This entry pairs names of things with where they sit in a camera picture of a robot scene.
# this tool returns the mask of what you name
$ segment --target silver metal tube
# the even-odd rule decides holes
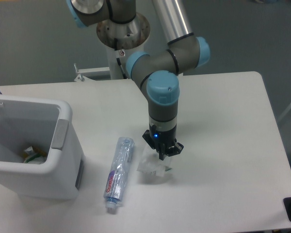
[[[94,14],[103,5],[103,0],[71,0],[72,5],[84,14]]]
[[[152,0],[167,42],[192,31],[182,0]]]

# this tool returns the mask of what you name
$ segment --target bottle cap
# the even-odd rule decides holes
[[[111,210],[115,210],[116,209],[116,203],[112,202],[112,201],[107,201],[106,202],[106,208],[107,209],[111,209]]]

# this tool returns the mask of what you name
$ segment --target trash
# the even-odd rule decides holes
[[[145,146],[137,171],[152,176],[163,177],[165,173],[171,170],[171,157],[165,157],[162,161],[159,159],[159,154],[149,145]]]
[[[43,164],[47,160],[48,154],[38,147],[31,146],[25,149],[22,155],[25,164]]]
[[[131,138],[120,137],[117,141],[106,189],[103,194],[108,210],[114,211],[118,206],[118,202],[123,199],[133,147],[134,141]]]

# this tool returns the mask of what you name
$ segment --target plastic wrapper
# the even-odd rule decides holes
[[[152,176],[163,177],[167,171],[171,170],[170,164],[171,157],[165,157],[162,161],[159,159],[159,154],[149,145],[146,145],[137,171]]]

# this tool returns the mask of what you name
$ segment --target white table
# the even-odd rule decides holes
[[[291,228],[283,198],[291,170],[261,76],[184,76],[177,139],[163,179],[136,171],[146,142],[147,102],[131,80],[2,86],[2,93],[62,99],[87,158],[75,200],[18,196],[0,185],[0,233],[231,233]],[[135,141],[123,207],[102,197],[120,136]]]

